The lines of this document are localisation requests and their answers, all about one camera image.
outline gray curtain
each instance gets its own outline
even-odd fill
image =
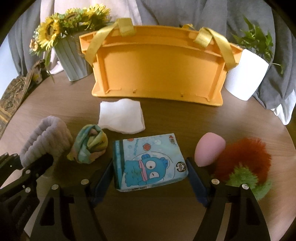
[[[36,0],[15,22],[8,33],[8,42],[17,72],[25,76],[40,59],[29,54],[29,45],[40,24],[41,0]]]
[[[271,33],[275,63],[284,66],[284,75],[271,64],[254,97],[266,108],[282,104],[296,86],[296,41],[289,28],[263,0],[136,0],[143,25],[179,27],[192,23],[196,29],[209,27],[235,42],[232,34],[247,30],[246,16]]]

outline white wall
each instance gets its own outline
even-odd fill
[[[17,70],[12,60],[6,36],[0,46],[0,97],[3,95],[9,83],[18,76]]]

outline blue cartoon fish character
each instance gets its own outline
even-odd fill
[[[144,154],[141,158],[142,160],[125,162],[124,173],[128,187],[156,183],[165,176],[169,166],[167,159],[151,157],[149,154]]]

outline red shell print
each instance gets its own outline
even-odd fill
[[[149,143],[146,143],[144,146],[143,146],[143,149],[144,151],[149,151],[151,149],[151,145]]]

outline pink egg-shaped sponge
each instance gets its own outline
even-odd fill
[[[212,164],[225,149],[226,141],[215,133],[208,132],[196,145],[194,160],[199,167]]]

